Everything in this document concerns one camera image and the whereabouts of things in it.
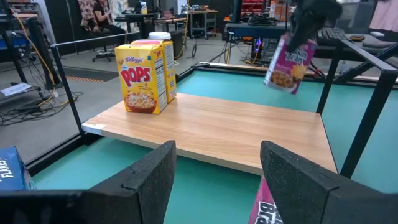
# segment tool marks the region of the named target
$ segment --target pops logo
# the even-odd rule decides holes
[[[151,68],[136,66],[134,68],[123,68],[123,70],[120,71],[120,75],[126,82],[126,85],[131,87],[133,83],[150,82],[152,80],[150,76],[151,71]]]

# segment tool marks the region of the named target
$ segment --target desk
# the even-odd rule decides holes
[[[145,19],[145,23],[151,23],[151,22],[155,22],[155,23],[159,23],[159,24],[165,24],[166,25],[166,32],[169,32],[169,24],[175,24],[175,30],[177,30],[177,23],[178,22],[185,22],[187,20],[186,17],[183,18],[170,18],[170,19],[166,19],[166,18],[160,18],[160,19]]]
[[[141,33],[141,38],[146,39],[147,38],[147,32],[145,28],[145,18],[147,17],[153,17],[154,14],[124,14],[124,17],[117,17],[115,18],[115,22],[126,22],[127,23],[127,32],[131,33],[131,23],[139,23],[139,30]]]
[[[274,38],[280,37],[290,29],[289,23],[278,22],[276,26],[254,26],[247,23],[227,23],[228,32],[232,32],[236,37],[253,37],[253,38]]]
[[[179,93],[158,116],[127,113],[122,101],[83,129],[151,148],[176,140],[180,156],[257,175],[266,139],[336,172],[322,119],[313,112]]]
[[[189,16],[190,16],[190,38],[193,39],[193,31],[195,30],[202,30],[205,33],[205,39],[207,40],[207,28],[214,27],[216,29],[216,22],[217,22],[217,16],[215,15],[214,18],[209,19],[207,18],[207,14],[209,13],[214,13],[216,14],[218,11],[217,10],[202,10],[202,11],[188,11]],[[193,15],[198,15],[201,14],[204,17],[204,26],[203,27],[197,27],[193,28]]]

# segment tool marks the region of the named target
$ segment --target cereal box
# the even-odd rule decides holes
[[[165,68],[166,97],[170,103],[177,94],[177,82],[174,69],[173,42],[171,40],[136,40],[131,44],[157,44],[163,49],[163,66]]]
[[[288,43],[289,36],[283,35],[269,65],[264,83],[271,88],[296,94],[315,53],[317,43],[308,40],[306,44],[291,53],[287,52]]]
[[[261,178],[259,190],[257,191],[256,200],[251,210],[249,224],[283,224],[278,209],[272,198],[267,181]]]
[[[162,47],[125,44],[115,53],[126,110],[160,114],[167,105]]]
[[[15,146],[0,149],[0,190],[36,190]]]

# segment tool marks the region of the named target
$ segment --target pink cereal box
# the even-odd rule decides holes
[[[264,83],[270,88],[296,94],[315,53],[317,43],[307,40],[307,43],[288,53],[289,40],[288,34],[280,38]]]
[[[248,224],[283,224],[264,177],[261,178]]]

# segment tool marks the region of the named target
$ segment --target teal table surface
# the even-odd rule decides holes
[[[178,92],[315,111],[322,83],[304,82],[297,95],[271,90],[261,77],[196,71]],[[344,163],[372,88],[333,85],[322,118],[338,170]],[[398,192],[398,94],[383,109],[353,179]],[[140,159],[150,149],[103,138],[82,146],[34,176],[38,189],[88,189]],[[260,177],[178,157],[165,223],[247,223]]]

